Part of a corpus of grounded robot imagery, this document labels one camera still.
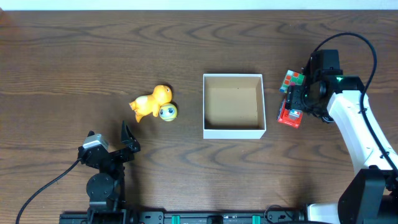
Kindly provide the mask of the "multicolour puzzle cube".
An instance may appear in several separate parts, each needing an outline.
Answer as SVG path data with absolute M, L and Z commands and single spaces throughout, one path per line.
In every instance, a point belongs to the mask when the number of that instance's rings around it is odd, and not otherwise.
M 292 70 L 287 70 L 287 73 L 285 74 L 285 78 L 282 81 L 279 91 L 281 93 L 287 93 L 287 89 L 289 86 L 302 85 L 304 79 L 305 76 L 303 74 Z

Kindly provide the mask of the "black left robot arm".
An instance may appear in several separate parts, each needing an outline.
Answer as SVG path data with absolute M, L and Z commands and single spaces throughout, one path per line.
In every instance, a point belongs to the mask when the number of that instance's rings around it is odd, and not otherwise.
M 83 145 L 78 148 L 78 160 L 99 172 L 86 185 L 90 198 L 88 223 L 137 223 L 137 214 L 125 208 L 124 163 L 134 160 L 141 150 L 128 125 L 122 123 L 122 149 L 109 152 L 109 143 L 103 135 L 90 131 Z

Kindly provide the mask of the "white cardboard box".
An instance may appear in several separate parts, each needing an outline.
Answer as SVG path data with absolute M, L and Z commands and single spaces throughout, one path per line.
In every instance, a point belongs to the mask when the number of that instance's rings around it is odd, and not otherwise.
M 203 75 L 205 139 L 260 139 L 266 130 L 261 74 Z

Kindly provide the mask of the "red toy robot figure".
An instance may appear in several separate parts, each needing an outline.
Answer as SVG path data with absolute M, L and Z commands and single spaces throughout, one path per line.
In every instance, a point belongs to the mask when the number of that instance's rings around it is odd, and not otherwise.
M 299 128 L 302 121 L 303 112 L 300 110 L 288 110 L 285 108 L 285 104 L 286 99 L 283 99 L 279 109 L 277 121 L 293 128 Z

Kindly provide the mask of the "black mounting rail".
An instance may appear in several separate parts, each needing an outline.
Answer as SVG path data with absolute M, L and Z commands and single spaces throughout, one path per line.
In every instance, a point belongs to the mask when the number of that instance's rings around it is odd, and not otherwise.
M 267 224 L 305 223 L 305 214 L 297 210 L 271 209 L 266 212 L 64 212 L 59 224 L 125 223 L 125 224 Z

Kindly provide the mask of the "orange dinosaur toy figure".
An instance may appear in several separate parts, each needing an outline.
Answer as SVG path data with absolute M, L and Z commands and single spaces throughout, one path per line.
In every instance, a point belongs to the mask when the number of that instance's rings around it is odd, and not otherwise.
M 160 107 L 171 101 L 171 88 L 166 85 L 157 85 L 152 94 L 137 97 L 129 103 L 129 106 L 135 112 L 136 121 L 139 123 L 143 117 L 151 113 L 154 117 L 158 117 Z

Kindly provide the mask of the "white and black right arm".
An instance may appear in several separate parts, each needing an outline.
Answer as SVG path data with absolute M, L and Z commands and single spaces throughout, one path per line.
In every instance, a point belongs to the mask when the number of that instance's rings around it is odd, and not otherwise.
M 287 90 L 286 109 L 335 122 L 354 179 L 336 203 L 307 206 L 309 223 L 397 223 L 397 154 L 370 109 L 359 77 L 344 76 L 337 50 L 311 54 L 301 85 Z

